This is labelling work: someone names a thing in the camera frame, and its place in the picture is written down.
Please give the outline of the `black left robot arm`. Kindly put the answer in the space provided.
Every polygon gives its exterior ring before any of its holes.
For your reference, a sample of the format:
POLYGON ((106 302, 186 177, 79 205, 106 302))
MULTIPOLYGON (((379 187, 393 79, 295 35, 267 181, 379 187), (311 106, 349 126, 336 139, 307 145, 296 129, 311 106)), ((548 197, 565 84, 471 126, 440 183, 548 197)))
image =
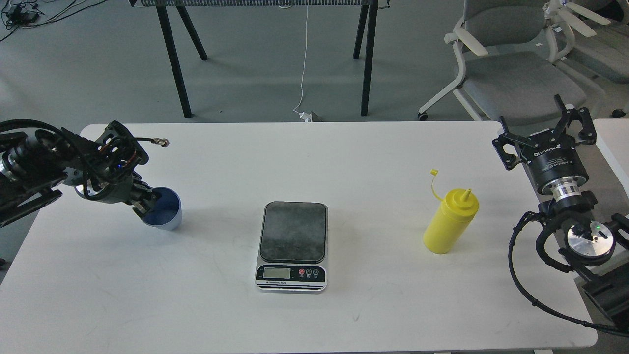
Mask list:
POLYGON ((1 123, 1 226, 58 200, 65 184, 83 199, 131 206, 142 219, 157 213, 166 193, 150 187, 135 171, 148 163, 140 143, 118 121, 96 140, 35 119, 1 123))

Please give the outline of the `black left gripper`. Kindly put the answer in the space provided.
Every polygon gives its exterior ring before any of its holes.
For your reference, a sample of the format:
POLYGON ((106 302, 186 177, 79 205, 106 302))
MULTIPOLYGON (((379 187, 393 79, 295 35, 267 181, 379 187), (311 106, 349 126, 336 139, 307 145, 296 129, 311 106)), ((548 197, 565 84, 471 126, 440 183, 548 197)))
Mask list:
POLYGON ((95 144, 88 148, 85 165, 77 171, 77 195, 106 204, 130 205, 140 219, 145 218, 150 204, 160 199, 162 193, 135 172, 138 165, 148 163, 144 148, 118 121, 110 122, 95 144))

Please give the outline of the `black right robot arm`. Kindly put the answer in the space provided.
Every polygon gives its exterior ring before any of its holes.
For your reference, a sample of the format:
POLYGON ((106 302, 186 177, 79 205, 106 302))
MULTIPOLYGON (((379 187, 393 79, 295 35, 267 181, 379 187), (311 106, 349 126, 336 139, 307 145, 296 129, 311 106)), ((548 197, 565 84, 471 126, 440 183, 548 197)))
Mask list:
POLYGON ((492 141, 506 170, 522 164, 538 194, 551 196, 538 211, 524 213, 513 229, 508 246, 510 276, 529 302, 562 320, 593 328, 610 335, 628 336, 628 264, 622 264, 604 275, 592 267, 602 266, 615 253, 616 246, 628 248, 628 218, 616 213, 607 222, 593 219, 597 204, 591 191, 580 188, 588 181, 577 146, 593 145, 597 134, 588 108, 567 108, 560 95, 553 97, 561 117, 553 129, 528 137, 510 132, 503 117, 503 132, 492 141), (513 266, 516 238, 529 222, 541 224, 535 241, 539 258, 548 266, 564 272, 575 272, 584 280, 587 298, 612 325, 600 325, 564 315, 536 299, 517 278, 513 266))

